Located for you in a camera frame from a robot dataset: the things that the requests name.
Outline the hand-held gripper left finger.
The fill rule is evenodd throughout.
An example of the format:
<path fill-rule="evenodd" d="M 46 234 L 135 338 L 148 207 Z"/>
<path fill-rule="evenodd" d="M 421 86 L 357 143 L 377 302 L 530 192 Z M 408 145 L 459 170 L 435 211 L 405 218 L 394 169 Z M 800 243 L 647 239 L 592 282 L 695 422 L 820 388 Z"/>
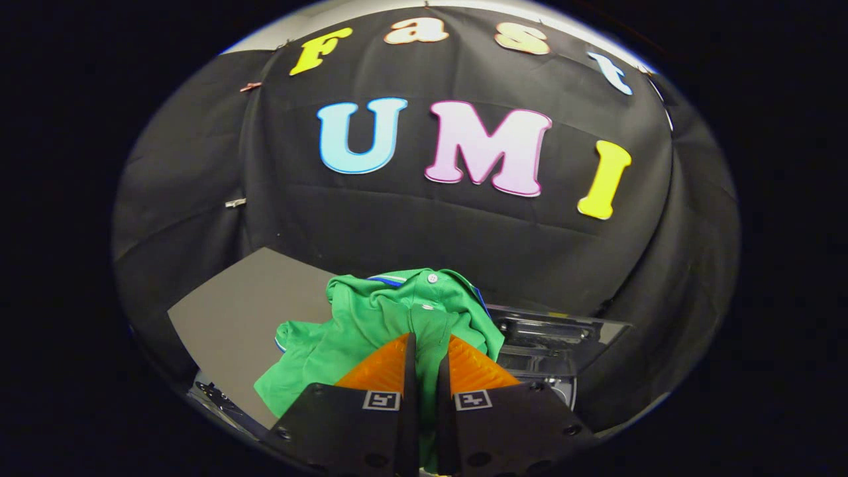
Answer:
<path fill-rule="evenodd" d="M 316 476 L 420 472 L 416 338 L 382 345 L 342 380 L 309 384 L 264 446 Z"/>

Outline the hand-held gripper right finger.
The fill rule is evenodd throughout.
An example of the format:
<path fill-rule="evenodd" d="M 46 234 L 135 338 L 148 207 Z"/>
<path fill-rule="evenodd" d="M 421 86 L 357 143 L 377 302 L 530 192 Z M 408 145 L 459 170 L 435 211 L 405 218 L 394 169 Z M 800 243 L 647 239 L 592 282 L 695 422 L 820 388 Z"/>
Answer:
<path fill-rule="evenodd" d="M 521 382 L 451 336 L 437 381 L 437 472 L 539 476 L 596 444 L 543 380 Z"/>

